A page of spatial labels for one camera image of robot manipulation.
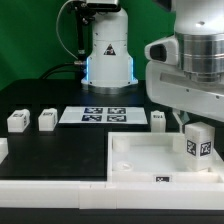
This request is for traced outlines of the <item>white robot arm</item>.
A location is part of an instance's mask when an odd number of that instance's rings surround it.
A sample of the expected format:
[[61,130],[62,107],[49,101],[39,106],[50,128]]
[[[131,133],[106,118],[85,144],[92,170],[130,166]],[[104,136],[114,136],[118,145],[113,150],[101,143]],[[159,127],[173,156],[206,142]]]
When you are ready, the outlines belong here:
[[[224,0],[152,1],[176,18],[172,35],[144,48],[149,99],[224,122]],[[93,24],[83,87],[107,93],[135,85],[119,0],[75,0],[73,7]]]

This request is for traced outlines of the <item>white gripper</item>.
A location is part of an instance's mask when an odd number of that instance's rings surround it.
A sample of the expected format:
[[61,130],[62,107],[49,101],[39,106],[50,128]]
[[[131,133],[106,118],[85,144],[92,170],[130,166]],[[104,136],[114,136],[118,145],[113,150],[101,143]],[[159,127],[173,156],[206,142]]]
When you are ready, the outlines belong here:
[[224,79],[219,84],[199,84],[175,66],[149,62],[146,91],[152,102],[182,110],[173,111],[180,133],[190,120],[187,112],[224,122]]

